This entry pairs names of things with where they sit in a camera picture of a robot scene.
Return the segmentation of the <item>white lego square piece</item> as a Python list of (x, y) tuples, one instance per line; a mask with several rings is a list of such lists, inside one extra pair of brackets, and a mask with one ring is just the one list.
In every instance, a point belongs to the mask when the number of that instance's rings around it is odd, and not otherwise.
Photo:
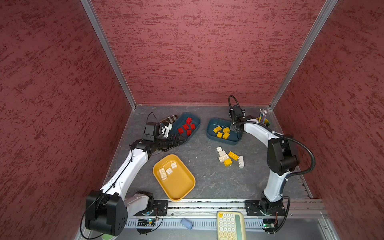
[(168, 168), (168, 169), (166, 170), (166, 172), (167, 172), (168, 175), (170, 175), (170, 174), (173, 172), (173, 170), (172, 170), (171, 168)]

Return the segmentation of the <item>red lego bottom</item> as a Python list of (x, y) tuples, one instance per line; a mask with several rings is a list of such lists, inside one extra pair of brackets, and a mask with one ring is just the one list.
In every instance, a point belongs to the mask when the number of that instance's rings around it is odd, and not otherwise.
[(190, 125), (191, 123), (192, 123), (192, 118), (187, 118), (187, 120), (186, 120), (186, 123), (188, 124), (188, 125)]

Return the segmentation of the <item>white lego long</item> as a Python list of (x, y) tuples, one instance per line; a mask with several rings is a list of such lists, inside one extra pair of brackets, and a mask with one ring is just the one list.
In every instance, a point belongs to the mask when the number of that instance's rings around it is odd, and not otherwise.
[(159, 169), (159, 174), (161, 176), (162, 181), (165, 181), (168, 178), (167, 172), (164, 168)]

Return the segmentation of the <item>white lego cluster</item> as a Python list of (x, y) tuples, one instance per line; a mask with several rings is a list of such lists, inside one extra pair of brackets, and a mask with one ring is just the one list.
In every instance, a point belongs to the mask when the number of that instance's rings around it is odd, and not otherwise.
[(217, 147), (216, 148), (217, 152), (218, 152), (218, 159), (221, 163), (223, 163), (224, 161), (226, 161), (227, 159), (230, 159), (230, 157), (228, 156), (228, 154), (221, 148), (221, 147)]

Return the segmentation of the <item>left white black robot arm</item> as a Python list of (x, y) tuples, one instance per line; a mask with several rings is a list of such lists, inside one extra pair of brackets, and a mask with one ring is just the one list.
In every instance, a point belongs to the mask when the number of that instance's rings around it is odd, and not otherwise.
[(154, 209), (152, 193), (138, 191), (132, 197), (126, 194), (140, 169), (156, 151), (166, 152), (184, 144), (187, 135), (172, 130), (172, 124), (149, 122), (143, 137), (129, 147), (128, 157), (99, 190), (91, 191), (86, 198), (80, 229), (117, 237), (128, 219), (137, 213), (151, 214)]

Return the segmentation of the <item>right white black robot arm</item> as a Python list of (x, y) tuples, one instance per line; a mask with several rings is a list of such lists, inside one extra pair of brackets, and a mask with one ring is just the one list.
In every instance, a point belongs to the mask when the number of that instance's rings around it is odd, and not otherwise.
[[(252, 116), (247, 116), (239, 105), (230, 105), (229, 115), (233, 130), (248, 133), (267, 147), (267, 165), (270, 174), (257, 208), (262, 215), (271, 216), (283, 207), (283, 199), (288, 198), (283, 192), (289, 178), (311, 172), (316, 165), (315, 155), (293, 137), (275, 132)], [(300, 163), (297, 146), (306, 150), (311, 159), (310, 166), (299, 172), (295, 171)]]

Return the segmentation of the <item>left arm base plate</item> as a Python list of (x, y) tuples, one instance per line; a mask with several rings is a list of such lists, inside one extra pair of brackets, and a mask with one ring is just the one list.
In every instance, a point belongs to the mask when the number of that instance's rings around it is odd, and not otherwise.
[(141, 211), (137, 216), (166, 216), (168, 212), (168, 200), (154, 200), (150, 211)]

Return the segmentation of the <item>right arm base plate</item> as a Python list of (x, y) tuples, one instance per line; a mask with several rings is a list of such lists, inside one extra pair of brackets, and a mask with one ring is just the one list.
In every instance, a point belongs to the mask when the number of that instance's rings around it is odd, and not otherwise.
[(283, 201), (269, 202), (267, 199), (262, 199), (258, 201), (246, 200), (245, 201), (245, 210), (247, 216), (265, 216), (273, 217), (278, 215), (282, 217), (285, 215), (286, 210), (283, 205)]

